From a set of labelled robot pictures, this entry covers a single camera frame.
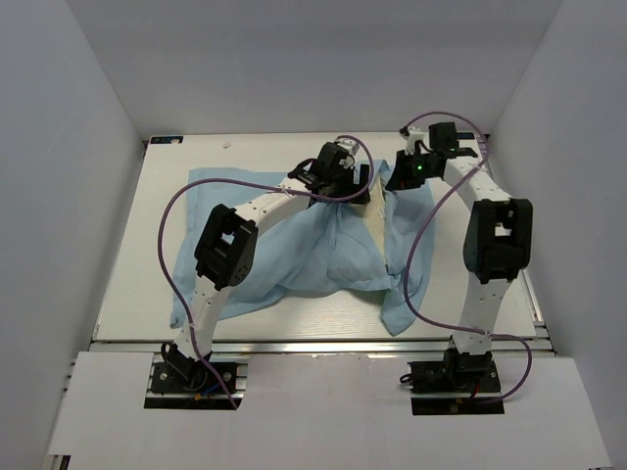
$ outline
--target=light blue cloth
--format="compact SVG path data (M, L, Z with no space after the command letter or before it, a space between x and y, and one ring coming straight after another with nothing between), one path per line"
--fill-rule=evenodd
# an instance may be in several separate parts
M385 161L376 162L383 186L392 170ZM190 171L189 181L232 178L274 186L285 173L259 173L235 168L199 168ZM187 236L178 253L174 281L191 303L196 279L193 257L198 239L213 207L235 207L251 201L262 191L226 183L197 186L187 194ZM411 242L424 218L433 208L427 186L392 193L385 191L384 249L387 267L372 236L356 210L346 204L315 204L306 211L271 228L258 241L253 268L233 290L220 319L270 306L288 291L331 294L340 289L385 291L381 318L396 336L415 320L405 305L402 273ZM435 226L425 232L411 264L410 294L420 306L431 272ZM185 312L174 297L170 326L179 328Z

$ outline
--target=white table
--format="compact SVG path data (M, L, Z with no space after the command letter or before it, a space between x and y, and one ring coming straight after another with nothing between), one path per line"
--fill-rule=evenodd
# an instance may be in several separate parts
M588 469L610 465L577 367L534 360L505 414L412 416L407 360L261 354L237 411L144 409L153 355L82 352L49 447L70 470ZM497 358L505 389L525 360Z
M116 266L94 332L97 341L164 341L169 329L172 293L157 261L157 229L171 195L187 182L190 169L232 166L256 171L288 171L305 158L316 157L336 133L184 136L180 144L149 145L137 185ZM376 159L394 164L404 141L395 133L358 133ZM476 147L474 141L464 146ZM448 186L431 183L434 199ZM469 212L453 196L437 216L431 280L421 311L439 321L457 324L463 305L467 271L461 247ZM169 217L165 256L173 269L185 235L185 203ZM217 340L315 341L334 339L391 340L380 321L381 293L341 291L327 297L290 296L260 311L221 321ZM533 307L526 288L516 280L504 299L496 331L533 337ZM450 332L415 321L398 339L445 338Z

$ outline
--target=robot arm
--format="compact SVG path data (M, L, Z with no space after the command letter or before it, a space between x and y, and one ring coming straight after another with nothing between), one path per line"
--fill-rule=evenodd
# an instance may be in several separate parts
M423 142L425 132L404 128L401 133L407 147L397 153L388 190L417 188L434 177L456 186L479 164L472 149L459 147L453 122L429 126L431 149ZM408 382L419 394L468 392L487 376L496 377L489 334L507 289L529 263L533 215L529 201L512 198L483 168L459 186L458 194L470 210L463 244L468 287L459 326L477 331L456 330L442 361L411 364Z
M279 186L285 189L308 191L305 183L289 177L284 178ZM196 277L191 311L201 354L208 354L212 350L219 314L234 286L241 283L248 275L253 265L257 239L281 220L304 211L309 205L310 198L306 196L265 193L259 198L234 209L228 209L222 205L214 209L195 253L198 260L196 267L198 276ZM238 227L233 230L233 224L239 224L241 229ZM219 231L220 227L226 228L226 231ZM228 246L222 236L231 231L234 231L235 235L233 243ZM218 268L216 268L217 265L220 265L219 258L223 258L222 266L232 264L236 254L232 253L231 250L233 252L239 251L242 256L232 270L219 274ZM187 322L174 342L183 354L194 356Z
M454 186L476 165L473 157L447 160L443 179ZM463 248L468 288L459 326L492 332L511 281L529 263L532 207L503 191L483 168L458 194L470 210ZM453 342L461 354L492 349L489 337L468 332L456 331Z
M236 208L218 205L209 216L194 258L196 286L191 304L193 328L202 355L212 351L219 314L233 288L249 274L259 237L293 214L306 210L315 201L309 194L345 198L359 192L368 182L370 168L361 166L360 181L355 183L354 155L359 145L352 142L327 142L317 159L299 164L278 185L281 192L268 192ZM304 195L290 194L287 190ZM367 204L369 193L351 199L352 204ZM188 384L194 379L198 364L186 321L169 347L162 347L164 361Z

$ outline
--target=black mounting bracket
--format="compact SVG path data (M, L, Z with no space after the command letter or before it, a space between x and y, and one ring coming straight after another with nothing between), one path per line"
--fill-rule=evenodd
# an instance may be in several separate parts
M516 278L529 264L533 206L526 199L476 201L463 243L463 262L482 284ZM502 225L507 235L496 235Z
M156 363L153 372L151 391L154 393L201 392L218 384L217 378L205 364L184 355L174 343L161 345L161 357L164 361ZM205 359L209 361L211 353ZM235 391L237 365L235 362L212 362L229 392Z
M491 352L483 355L459 353L455 348L444 352L443 360L410 362L410 373L401 384L411 386L413 415L502 414L503 401L486 403L477 393L497 394L501 382ZM450 394L468 394L455 399Z
M218 204L212 210L198 241L194 258L196 272L216 284L219 291L237 286L253 267L259 229L252 220L244 220L235 209ZM224 236L232 235L232 241Z

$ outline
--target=gray wall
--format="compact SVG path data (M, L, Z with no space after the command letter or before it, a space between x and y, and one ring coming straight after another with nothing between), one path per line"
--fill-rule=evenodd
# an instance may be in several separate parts
M535 203L532 279L616 468L627 468L626 19L622 0L566 0L493 135L497 176Z
M63 0L0 6L0 468L41 464L141 143Z
M491 129L561 0L69 0L142 137Z

